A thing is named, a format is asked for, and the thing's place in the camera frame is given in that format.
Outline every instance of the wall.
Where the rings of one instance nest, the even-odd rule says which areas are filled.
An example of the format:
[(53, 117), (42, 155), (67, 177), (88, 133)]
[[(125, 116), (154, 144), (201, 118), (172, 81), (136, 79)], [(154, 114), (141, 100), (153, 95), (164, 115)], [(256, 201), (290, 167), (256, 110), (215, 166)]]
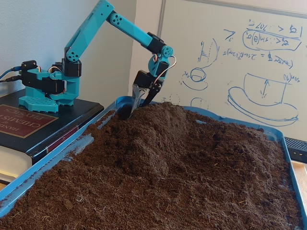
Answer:
[[(0, 72), (36, 60), (43, 69), (61, 61), (64, 47), (98, 0), (0, 0)], [(134, 22), (136, 0), (110, 0)], [(105, 23), (81, 57), (80, 99), (104, 106), (127, 95), (133, 40)], [(23, 88), (2, 83), (0, 96)]]
[[(223, 0), (222, 2), (307, 14), (306, 0)], [(157, 34), (161, 4), (162, 0), (138, 0), (135, 23), (144, 31), (150, 31)], [(141, 69), (148, 71), (147, 66), (151, 56), (152, 55), (137, 42), (133, 43), (129, 95), (132, 95), (132, 84), (137, 72)]]

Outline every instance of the handwritten equation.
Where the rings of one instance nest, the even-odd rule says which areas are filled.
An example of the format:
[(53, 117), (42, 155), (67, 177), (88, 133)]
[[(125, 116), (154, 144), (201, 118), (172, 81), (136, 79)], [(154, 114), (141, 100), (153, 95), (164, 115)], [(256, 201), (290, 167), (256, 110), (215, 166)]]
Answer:
[(268, 23), (263, 23), (263, 22), (255, 22), (252, 19), (249, 20), (248, 22), (248, 29), (256, 29), (256, 30), (261, 30), (261, 31), (266, 31), (266, 32), (271, 32), (271, 33), (282, 33), (285, 35), (293, 35), (293, 34), (299, 34), (299, 37), (302, 37), (303, 33), (303, 27), (302, 26), (296, 26), (296, 25), (291, 25), (291, 26), (283, 26), (283, 25), (271, 25)]
[(260, 30), (247, 30), (243, 33), (243, 44), (252, 50), (292, 50), (302, 44), (297, 37), (286, 37)]

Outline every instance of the brown soil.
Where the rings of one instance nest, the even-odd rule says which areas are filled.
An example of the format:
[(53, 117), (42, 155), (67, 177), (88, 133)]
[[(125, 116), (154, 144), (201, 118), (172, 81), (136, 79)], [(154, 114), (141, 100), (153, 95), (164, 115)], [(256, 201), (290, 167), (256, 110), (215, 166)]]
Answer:
[(169, 103), (90, 129), (94, 143), (36, 181), (0, 229), (303, 228), (289, 164), (259, 130)]

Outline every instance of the plastic tray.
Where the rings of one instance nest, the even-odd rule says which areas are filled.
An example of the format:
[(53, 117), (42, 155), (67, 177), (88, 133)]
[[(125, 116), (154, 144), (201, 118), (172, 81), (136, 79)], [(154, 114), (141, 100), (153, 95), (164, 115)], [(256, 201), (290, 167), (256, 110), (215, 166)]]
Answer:
[[(39, 179), (41, 175), (51, 169), (54, 165), (56, 165), (60, 160), (64, 159), (64, 157), (71, 151), (75, 152), (82, 152), (82, 150), (92, 141), (94, 140), (93, 137), (90, 135), (83, 136), (82, 138), (77, 139), (82, 133), (86, 130), (87, 126), (89, 126), (92, 123), (95, 123), (96, 121), (100, 120), (102, 117), (106, 115), (107, 112), (111, 110), (118, 110), (122, 108), (124, 105), (133, 104), (133, 98), (132, 97), (120, 97), (118, 98), (114, 103), (112, 103), (106, 110), (101, 112), (99, 115), (97, 115), (95, 118), (93, 118), (87, 125), (82, 127), (80, 130), (78, 130), (74, 135), (72, 135), (69, 139), (67, 139), (65, 142), (63, 142), (60, 146), (58, 146), (56, 149), (54, 149), (52, 152), (50, 152), (46, 157), (41, 159), (39, 162), (37, 162), (35, 165), (33, 165), (30, 169), (28, 169), (26, 172), (24, 172), (21, 176), (19, 176), (16, 180), (14, 180), (12, 183), (10, 183), (8, 186), (6, 186), (1, 192), (0, 192), (0, 217), (3, 217), (6, 215), (14, 206), (16, 200), (20, 198), (25, 192), (31, 188), (31, 186), (34, 184), (35, 180)], [(248, 127), (253, 127), (256, 129), (262, 128), (264, 130), (264, 134), (267, 135), (267, 137), (270, 140), (279, 141), (282, 144), (284, 153), (286, 155), (286, 160), (290, 162), (290, 155), (288, 152), (288, 149), (286, 147), (285, 139), (281, 131), (267, 127), (262, 125), (256, 125), (249, 122), (239, 121), (235, 119), (230, 119), (227, 117), (218, 116), (214, 113), (211, 113), (204, 109), (199, 109), (196, 107), (185, 107), (186, 110), (190, 110), (196, 113), (199, 113), (204, 116), (211, 117), (218, 121), (223, 121), (226, 123), (236, 123), (241, 125), (246, 125)], [(111, 117), (106, 119), (101, 127), (105, 125)], [(302, 216), (303, 216), (303, 224), (305, 226), (304, 229), (307, 230), (307, 214), (306, 214), (306, 207), (304, 206), (301, 192), (298, 187), (297, 179), (295, 177), (295, 173), (293, 170), (293, 167), (291, 165), (290, 167), (290, 175), (293, 182), (293, 188), (296, 192), (296, 198), (299, 202)]]

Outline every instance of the teal robotic arm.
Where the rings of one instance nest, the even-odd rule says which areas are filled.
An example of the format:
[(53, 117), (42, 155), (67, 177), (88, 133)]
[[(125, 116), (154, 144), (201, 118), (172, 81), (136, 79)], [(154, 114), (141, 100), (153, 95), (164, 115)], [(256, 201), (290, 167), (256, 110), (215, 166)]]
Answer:
[(145, 33), (122, 15), (106, 0), (100, 0), (90, 15), (67, 43), (62, 62), (56, 62), (46, 71), (37, 69), (35, 61), (21, 65), (21, 77), (26, 86), (26, 96), (19, 104), (30, 111), (57, 112), (59, 105), (73, 105), (79, 95), (82, 64), (79, 58), (89, 46), (102, 24), (107, 21), (148, 49), (153, 57), (149, 72), (139, 71), (134, 84), (149, 89), (143, 106), (161, 90), (169, 67), (173, 49), (152, 33)]

